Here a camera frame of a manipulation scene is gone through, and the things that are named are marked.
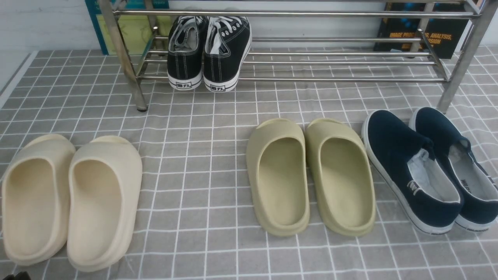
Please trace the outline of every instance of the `black sneaker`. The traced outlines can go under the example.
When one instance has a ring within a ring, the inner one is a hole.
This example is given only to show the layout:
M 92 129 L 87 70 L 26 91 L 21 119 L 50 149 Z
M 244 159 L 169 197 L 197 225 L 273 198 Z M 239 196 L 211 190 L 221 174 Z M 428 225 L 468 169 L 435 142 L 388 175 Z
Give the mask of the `black sneaker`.
M 204 83 L 212 92 L 225 92 L 237 85 L 252 34 L 249 21 L 241 16 L 209 19 L 204 48 Z
M 208 18 L 179 16 L 169 32 L 168 79 L 177 90 L 195 89 L 202 80 L 202 52 Z

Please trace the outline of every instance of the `metal shoe rack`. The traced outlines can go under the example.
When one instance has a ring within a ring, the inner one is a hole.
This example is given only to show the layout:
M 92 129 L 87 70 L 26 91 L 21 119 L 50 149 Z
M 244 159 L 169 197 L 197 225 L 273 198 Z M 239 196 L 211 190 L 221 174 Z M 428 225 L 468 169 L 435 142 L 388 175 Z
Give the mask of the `metal shoe rack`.
M 498 0 L 484 0 L 482 9 L 472 0 L 396 0 L 396 2 L 424 2 L 424 11 L 261 11 L 261 10 L 172 10 L 154 9 L 152 0 L 143 0 L 146 9 L 126 9 L 127 0 L 116 0 L 114 4 L 110 0 L 98 0 L 102 15 L 106 22 L 111 40 L 115 46 L 116 53 L 120 59 L 124 75 L 129 83 L 131 94 L 135 100 L 137 109 L 141 112 L 147 111 L 147 103 L 143 97 L 140 83 L 142 80 L 167 80 L 167 76 L 146 75 L 147 66 L 152 63 L 167 63 L 161 59 L 168 53 L 168 37 L 161 36 L 157 24 L 158 15 L 205 15 L 205 16 L 269 16 L 269 17 L 381 17 L 381 18 L 420 18 L 415 38 L 311 38 L 311 37 L 264 37 L 253 38 L 253 42 L 396 42 L 411 43 L 410 51 L 406 52 L 250 52 L 249 56 L 364 56 L 364 57 L 425 57 L 426 60 L 399 60 L 399 61 L 351 61 L 351 60 L 329 60 L 329 61 L 245 61 L 244 64 L 251 65 L 346 65 L 346 66 L 432 66 L 437 77 L 415 78 L 415 77 L 321 77 L 321 78 L 240 78 L 248 82 L 392 82 L 392 83 L 442 83 L 444 92 L 439 100 L 437 109 L 446 112 L 450 106 L 455 93 L 462 82 L 468 66 L 479 46 L 496 10 Z M 383 2 L 381 0 L 360 0 L 360 2 Z M 461 12 L 436 12 L 433 11 L 435 3 L 463 3 L 465 11 Z M 152 30 L 152 35 L 143 52 L 140 63 L 135 68 L 130 60 L 121 29 L 118 25 L 120 16 L 147 15 Z M 424 34 L 429 19 L 461 19 L 470 20 L 472 29 L 467 42 L 460 54 L 453 72 L 447 76 L 440 59 L 435 54 L 429 40 Z M 420 44 L 423 44 L 427 52 L 419 52 Z

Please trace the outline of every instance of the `cream slide sandal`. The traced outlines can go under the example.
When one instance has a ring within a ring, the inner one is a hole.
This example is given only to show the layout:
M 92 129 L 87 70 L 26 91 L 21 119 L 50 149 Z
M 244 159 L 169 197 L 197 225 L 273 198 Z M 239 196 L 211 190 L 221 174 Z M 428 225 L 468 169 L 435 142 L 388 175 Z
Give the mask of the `cream slide sandal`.
M 362 140 L 350 127 L 332 119 L 312 121 L 305 134 L 323 222 L 342 235 L 370 232 L 375 222 L 375 193 Z
M 310 211 L 301 128 L 286 119 L 260 124 L 249 138 L 246 161 L 261 226 L 278 236 L 303 231 Z
M 97 271 L 126 253 L 141 180 L 140 155 L 126 139 L 99 137 L 76 152 L 69 168 L 67 239 L 68 258 L 75 268 Z
M 64 136 L 43 135 L 12 160 L 2 184 L 3 245 L 21 266 L 53 256 L 66 243 L 68 169 L 75 152 Z

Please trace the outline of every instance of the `book cover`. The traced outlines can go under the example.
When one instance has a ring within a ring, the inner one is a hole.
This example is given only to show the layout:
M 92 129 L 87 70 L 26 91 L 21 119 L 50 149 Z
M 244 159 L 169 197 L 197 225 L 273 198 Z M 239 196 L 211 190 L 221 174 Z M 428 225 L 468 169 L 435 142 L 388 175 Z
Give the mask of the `book cover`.
M 385 10 L 392 11 L 424 11 L 423 3 L 387 3 Z M 434 11 L 464 11 L 463 4 L 436 3 Z M 380 24 L 378 37 L 381 38 L 412 38 L 418 28 L 418 18 L 384 18 Z M 430 19 L 425 29 L 425 36 L 429 39 L 439 58 L 450 59 L 466 29 L 468 21 L 465 19 Z M 375 51 L 408 51 L 411 43 L 377 43 Z
M 155 8 L 169 8 L 168 1 L 153 0 Z M 85 0 L 90 19 L 92 20 L 97 39 L 104 55 L 116 54 L 116 50 L 111 42 L 109 32 L 100 11 L 99 4 L 95 0 Z M 129 0 L 126 8 L 145 9 L 143 0 Z M 169 16 L 158 16 L 159 31 L 161 35 L 167 36 L 171 28 Z M 145 45 L 149 40 L 151 31 L 146 15 L 124 15 L 118 20 L 124 42 L 130 54 L 142 54 Z

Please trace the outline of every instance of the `grid pattern mat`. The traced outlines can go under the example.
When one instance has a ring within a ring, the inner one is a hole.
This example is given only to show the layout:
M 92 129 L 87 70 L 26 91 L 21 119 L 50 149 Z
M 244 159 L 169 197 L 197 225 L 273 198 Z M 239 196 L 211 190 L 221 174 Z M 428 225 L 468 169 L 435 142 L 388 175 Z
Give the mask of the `grid pattern mat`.
M 498 46 L 479 48 L 447 114 L 471 140 L 494 180 L 497 59 Z M 456 58 L 445 65 L 451 69 L 455 62 Z M 157 65 L 148 70 L 164 71 Z M 242 76 L 331 73 L 434 75 L 427 67 L 244 66 Z M 109 269 L 78 272 L 65 249 L 42 263 L 18 267 L 0 249 L 0 278 L 18 271 L 28 271 L 34 280 L 498 278 L 498 226 L 478 235 L 457 226 L 444 236 L 420 234 L 375 169 L 377 217 L 373 231 L 364 237 L 344 237 L 324 226 L 311 179 L 311 219 L 302 233 L 274 237 L 254 216 L 245 149 L 257 124 L 280 117 L 304 126 L 328 117 L 359 131 L 375 109 L 389 109 L 407 121 L 414 109 L 436 106 L 440 85 L 240 82 L 235 92 L 216 94 L 203 85 L 195 92 L 174 92 L 159 82 L 144 82 L 142 88 L 150 104 L 147 113 L 135 109 L 116 57 L 103 57 L 96 50 L 38 53 L 0 110 L 1 174 L 19 149 L 46 133 L 62 134 L 76 147 L 98 136 L 119 135 L 142 156 L 142 190 L 129 250 Z

